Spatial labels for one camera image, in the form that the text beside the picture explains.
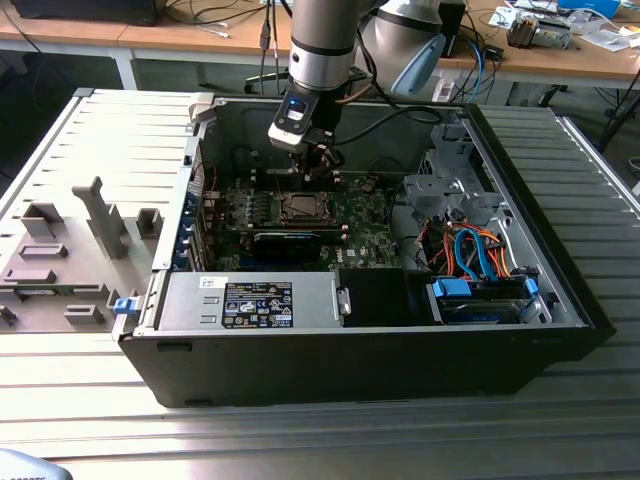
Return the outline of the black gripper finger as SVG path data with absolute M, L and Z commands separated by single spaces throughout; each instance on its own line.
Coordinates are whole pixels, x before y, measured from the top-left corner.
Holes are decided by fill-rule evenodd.
M 300 184 L 310 183 L 317 179 L 317 168 L 320 166 L 321 152 L 314 146 L 306 146 L 301 153 L 292 154 L 293 173 Z
M 319 145 L 320 163 L 319 171 L 321 175 L 338 170 L 345 163 L 344 155 L 339 152 L 332 143 L 322 143 Z

